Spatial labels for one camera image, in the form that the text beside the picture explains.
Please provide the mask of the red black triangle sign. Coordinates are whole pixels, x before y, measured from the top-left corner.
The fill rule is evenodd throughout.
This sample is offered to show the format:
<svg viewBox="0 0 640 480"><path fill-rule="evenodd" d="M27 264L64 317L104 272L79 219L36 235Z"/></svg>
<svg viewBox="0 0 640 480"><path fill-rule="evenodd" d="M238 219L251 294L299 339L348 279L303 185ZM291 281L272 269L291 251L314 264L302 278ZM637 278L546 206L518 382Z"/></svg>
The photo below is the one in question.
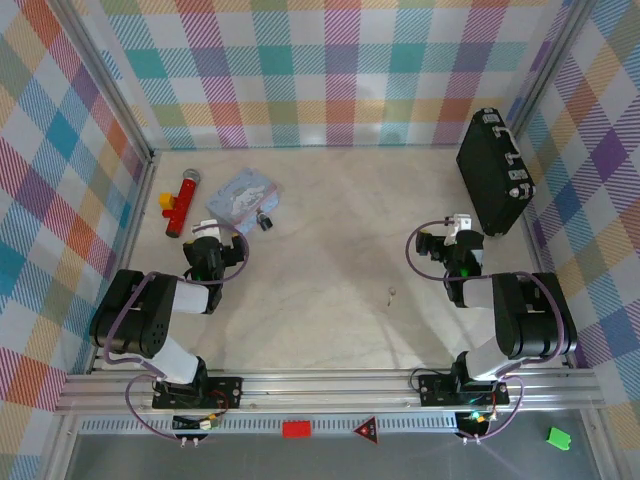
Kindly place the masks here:
<svg viewBox="0 0 640 480"><path fill-rule="evenodd" d="M369 440L373 444L378 444L378 425L375 416L371 416L364 422L360 423L355 427L353 432L356 435Z"/></svg>

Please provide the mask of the red cylinder toy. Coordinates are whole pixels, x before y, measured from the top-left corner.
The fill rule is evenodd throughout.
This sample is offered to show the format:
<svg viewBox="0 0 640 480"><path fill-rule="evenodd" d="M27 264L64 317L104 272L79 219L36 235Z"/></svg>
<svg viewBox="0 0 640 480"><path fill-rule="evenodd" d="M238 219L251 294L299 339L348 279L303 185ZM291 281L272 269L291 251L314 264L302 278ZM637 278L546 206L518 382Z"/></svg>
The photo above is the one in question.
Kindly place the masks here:
<svg viewBox="0 0 640 480"><path fill-rule="evenodd" d="M200 183L200 174L195 169L186 169L183 172L183 181L175 198L173 210L162 210L162 216L168 220L165 234L170 238L178 238L189 213L196 188Z"/></svg>

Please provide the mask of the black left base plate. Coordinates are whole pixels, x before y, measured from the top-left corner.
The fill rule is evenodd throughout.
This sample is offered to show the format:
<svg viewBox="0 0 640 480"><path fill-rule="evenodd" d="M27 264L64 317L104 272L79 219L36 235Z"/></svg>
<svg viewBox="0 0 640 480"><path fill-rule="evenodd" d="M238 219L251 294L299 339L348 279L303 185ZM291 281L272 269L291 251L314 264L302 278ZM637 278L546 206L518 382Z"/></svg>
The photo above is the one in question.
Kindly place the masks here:
<svg viewBox="0 0 640 480"><path fill-rule="evenodd" d="M190 384L155 382L152 407L158 410L238 409L242 395L241 377L211 377Z"/></svg>

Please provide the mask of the green block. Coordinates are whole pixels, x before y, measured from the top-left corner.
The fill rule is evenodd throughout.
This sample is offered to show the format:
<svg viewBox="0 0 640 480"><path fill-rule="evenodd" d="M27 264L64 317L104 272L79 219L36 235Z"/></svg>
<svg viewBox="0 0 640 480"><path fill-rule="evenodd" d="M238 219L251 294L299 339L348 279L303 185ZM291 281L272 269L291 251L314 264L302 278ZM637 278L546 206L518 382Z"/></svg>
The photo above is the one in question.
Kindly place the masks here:
<svg viewBox="0 0 640 480"><path fill-rule="evenodd" d="M546 442L561 451L569 451L572 437L569 433L557 427L551 427L548 431Z"/></svg>

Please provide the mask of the black briefcase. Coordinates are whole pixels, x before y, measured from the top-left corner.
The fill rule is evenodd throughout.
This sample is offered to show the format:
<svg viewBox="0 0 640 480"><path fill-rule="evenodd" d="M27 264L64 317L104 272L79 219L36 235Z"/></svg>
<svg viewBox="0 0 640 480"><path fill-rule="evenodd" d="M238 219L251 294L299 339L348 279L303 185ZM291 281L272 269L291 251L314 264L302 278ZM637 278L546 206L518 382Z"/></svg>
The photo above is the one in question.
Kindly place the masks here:
<svg viewBox="0 0 640 480"><path fill-rule="evenodd" d="M497 109L473 114L456 162L484 234L507 234L537 190Z"/></svg>

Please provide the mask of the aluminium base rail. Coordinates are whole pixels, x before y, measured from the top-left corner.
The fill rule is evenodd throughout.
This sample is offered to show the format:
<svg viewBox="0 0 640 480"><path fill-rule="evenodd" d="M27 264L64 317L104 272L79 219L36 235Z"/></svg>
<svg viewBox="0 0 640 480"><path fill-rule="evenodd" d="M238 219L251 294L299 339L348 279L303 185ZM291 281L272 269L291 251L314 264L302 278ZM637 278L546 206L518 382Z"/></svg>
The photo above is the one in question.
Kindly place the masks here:
<svg viewBox="0 0 640 480"><path fill-rule="evenodd" d="M238 371L243 379L238 414L404 413L423 410L407 370ZM435 406L450 412L559 411L602 408L604 395L588 369L526 368L507 380L506 406ZM70 376L56 414L155 414L154 390L136 372L103 370Z"/></svg>

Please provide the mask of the aluminium corner post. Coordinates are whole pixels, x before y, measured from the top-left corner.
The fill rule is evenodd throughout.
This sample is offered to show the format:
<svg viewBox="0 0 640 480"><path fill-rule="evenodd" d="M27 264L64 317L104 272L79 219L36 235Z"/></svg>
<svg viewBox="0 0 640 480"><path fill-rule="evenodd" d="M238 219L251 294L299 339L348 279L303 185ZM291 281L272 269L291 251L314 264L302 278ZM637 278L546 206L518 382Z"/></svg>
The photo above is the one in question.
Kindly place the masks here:
<svg viewBox="0 0 640 480"><path fill-rule="evenodd" d="M524 133L597 2L546 2L502 104L506 123L516 137Z"/></svg>
<svg viewBox="0 0 640 480"><path fill-rule="evenodd" d="M132 141L134 149L139 156L150 162L153 159L153 150L144 138L131 109L126 104L99 49L95 46L71 0L48 1L84 61L86 69L95 81L97 88L104 95L114 116Z"/></svg>

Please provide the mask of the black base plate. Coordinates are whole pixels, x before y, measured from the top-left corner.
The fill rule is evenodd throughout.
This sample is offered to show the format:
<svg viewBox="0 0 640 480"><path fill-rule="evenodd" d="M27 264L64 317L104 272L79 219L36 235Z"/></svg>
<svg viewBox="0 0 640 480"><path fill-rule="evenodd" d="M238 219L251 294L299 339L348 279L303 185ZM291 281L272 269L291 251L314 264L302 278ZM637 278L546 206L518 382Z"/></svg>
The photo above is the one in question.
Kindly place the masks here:
<svg viewBox="0 0 640 480"><path fill-rule="evenodd" d="M451 374L420 375L418 390L422 407L492 407L510 403L505 383L474 380L463 382L460 377Z"/></svg>
<svg viewBox="0 0 640 480"><path fill-rule="evenodd" d="M241 377L211 377L190 384L155 382L152 407L158 410L238 409L242 395Z"/></svg>

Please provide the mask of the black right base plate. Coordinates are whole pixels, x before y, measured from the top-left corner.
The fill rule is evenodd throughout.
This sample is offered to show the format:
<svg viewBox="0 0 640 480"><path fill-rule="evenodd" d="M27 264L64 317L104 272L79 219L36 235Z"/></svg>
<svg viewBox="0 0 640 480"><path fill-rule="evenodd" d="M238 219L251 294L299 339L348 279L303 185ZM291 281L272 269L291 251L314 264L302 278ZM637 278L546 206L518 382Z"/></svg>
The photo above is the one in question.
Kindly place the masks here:
<svg viewBox="0 0 640 480"><path fill-rule="evenodd" d="M474 380L463 382L460 377L451 374L420 375L418 390L422 407L492 407L510 403L505 383Z"/></svg>

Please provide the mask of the blue cartoon tin box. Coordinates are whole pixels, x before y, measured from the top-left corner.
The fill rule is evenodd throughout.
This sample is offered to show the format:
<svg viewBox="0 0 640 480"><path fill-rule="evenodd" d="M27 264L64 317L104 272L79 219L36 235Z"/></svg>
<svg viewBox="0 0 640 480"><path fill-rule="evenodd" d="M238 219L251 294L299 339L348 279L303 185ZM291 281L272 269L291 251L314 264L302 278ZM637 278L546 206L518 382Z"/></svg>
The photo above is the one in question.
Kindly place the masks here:
<svg viewBox="0 0 640 480"><path fill-rule="evenodd" d="M260 171L245 168L220 187L205 203L216 220L247 234L256 223L256 211L271 211L279 204L277 185Z"/></svg>

